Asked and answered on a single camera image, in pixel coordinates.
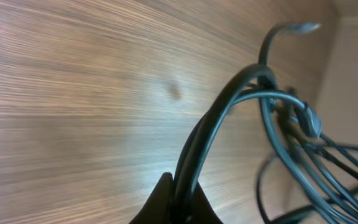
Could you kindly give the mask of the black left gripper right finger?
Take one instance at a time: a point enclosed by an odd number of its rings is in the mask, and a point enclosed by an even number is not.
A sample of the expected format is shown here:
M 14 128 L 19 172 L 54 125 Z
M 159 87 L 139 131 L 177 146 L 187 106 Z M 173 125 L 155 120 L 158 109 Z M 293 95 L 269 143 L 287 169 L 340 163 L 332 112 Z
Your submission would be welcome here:
M 190 217 L 191 224 L 223 224 L 212 209 L 199 183 L 191 199 Z

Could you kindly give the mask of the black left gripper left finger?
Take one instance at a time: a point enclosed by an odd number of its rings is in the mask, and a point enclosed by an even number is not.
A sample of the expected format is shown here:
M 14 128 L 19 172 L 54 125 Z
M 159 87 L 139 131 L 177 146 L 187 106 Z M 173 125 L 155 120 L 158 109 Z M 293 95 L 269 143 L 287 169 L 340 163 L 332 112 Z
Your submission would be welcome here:
M 170 223 L 173 177 L 170 172 L 161 175 L 140 212 L 130 224 L 168 224 Z

